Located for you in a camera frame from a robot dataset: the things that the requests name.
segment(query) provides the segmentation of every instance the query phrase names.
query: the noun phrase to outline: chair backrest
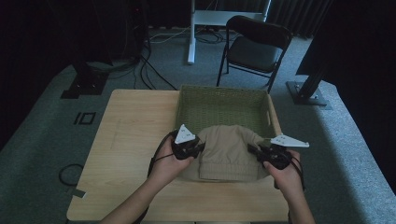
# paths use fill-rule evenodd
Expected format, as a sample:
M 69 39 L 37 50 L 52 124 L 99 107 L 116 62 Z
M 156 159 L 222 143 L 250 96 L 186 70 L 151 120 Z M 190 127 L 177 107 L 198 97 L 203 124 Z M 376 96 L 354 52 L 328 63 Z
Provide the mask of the chair backrest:
M 287 49 L 292 39 L 291 32 L 283 26 L 265 21 L 253 20 L 245 16 L 234 16 L 227 21 L 227 30 L 234 30 L 258 43 Z

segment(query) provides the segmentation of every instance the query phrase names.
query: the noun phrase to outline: beige cloth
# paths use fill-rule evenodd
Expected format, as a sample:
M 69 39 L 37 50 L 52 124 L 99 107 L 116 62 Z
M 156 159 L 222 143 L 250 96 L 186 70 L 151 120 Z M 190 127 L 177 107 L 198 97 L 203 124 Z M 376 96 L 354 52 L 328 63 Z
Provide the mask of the beige cloth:
M 268 176 L 256 157 L 248 152 L 263 138 L 248 128 L 219 125 L 198 133 L 204 151 L 180 176 L 197 181 L 254 181 Z

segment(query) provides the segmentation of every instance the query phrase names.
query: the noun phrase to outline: green woven basket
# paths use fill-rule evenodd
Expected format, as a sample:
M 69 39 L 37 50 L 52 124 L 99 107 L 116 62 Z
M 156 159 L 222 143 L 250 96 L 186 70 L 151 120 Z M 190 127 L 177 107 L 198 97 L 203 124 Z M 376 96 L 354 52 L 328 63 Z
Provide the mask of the green woven basket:
M 264 138 L 280 134 L 267 91 L 183 85 L 177 103 L 175 128 L 193 133 L 213 125 L 241 125 Z

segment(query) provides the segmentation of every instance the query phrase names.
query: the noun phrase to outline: gray carpet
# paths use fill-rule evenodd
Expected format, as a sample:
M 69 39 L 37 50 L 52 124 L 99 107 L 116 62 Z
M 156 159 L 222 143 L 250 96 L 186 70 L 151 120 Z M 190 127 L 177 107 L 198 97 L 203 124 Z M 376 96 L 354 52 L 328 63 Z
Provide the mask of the gray carpet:
M 177 88 L 181 84 L 215 86 L 223 44 L 197 42 L 195 64 L 187 65 L 188 42 L 187 38 L 172 38 L 152 44 L 148 61 Z M 332 110 L 295 105 L 290 97 L 285 82 L 306 79 L 295 73 L 309 44 L 310 40 L 294 37 L 271 95 L 282 132 L 311 145 L 297 150 L 302 154 L 306 197 L 315 219 L 317 223 L 396 223 L 395 195 L 336 88 L 326 82 L 319 86 Z M 151 68 L 142 72 L 156 89 L 172 89 Z M 84 164 L 113 90 L 147 88 L 138 65 L 110 74 L 102 95 L 60 99 L 74 76 L 69 66 L 52 80 L 1 151 L 0 223 L 65 223 L 72 198 L 68 191 L 73 187 L 61 183 L 59 172 L 69 164 Z M 264 89 L 264 83 L 263 77 L 232 70 L 223 76 L 220 86 Z M 87 115 L 82 124 L 76 122 L 79 113 Z M 92 113 L 92 124 L 84 124 Z M 64 180 L 76 182 L 79 174 L 77 167 L 71 167 L 64 171 Z

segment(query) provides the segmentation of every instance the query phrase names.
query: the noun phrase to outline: chair seat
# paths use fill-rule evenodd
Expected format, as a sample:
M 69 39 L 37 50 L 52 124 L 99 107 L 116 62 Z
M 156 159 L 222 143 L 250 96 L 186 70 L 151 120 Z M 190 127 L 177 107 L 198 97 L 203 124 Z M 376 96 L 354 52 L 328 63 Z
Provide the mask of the chair seat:
M 277 47 L 258 44 L 238 36 L 228 51 L 227 60 L 229 63 L 270 73 L 274 71 L 281 51 Z

